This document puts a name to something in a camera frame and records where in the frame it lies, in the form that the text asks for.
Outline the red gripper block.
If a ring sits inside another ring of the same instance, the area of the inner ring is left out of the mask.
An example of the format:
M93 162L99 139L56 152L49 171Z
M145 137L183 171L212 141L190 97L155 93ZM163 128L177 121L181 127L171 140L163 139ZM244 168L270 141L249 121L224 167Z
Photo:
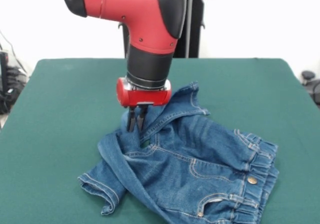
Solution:
M165 81L161 89L147 90L131 85L126 78L120 77L116 83L117 100L123 107L129 107L127 117L127 131L132 132L137 122L138 129L143 129L144 120L148 112L148 106L166 105L172 93L172 87L169 80ZM136 119L135 109L139 106L140 112Z

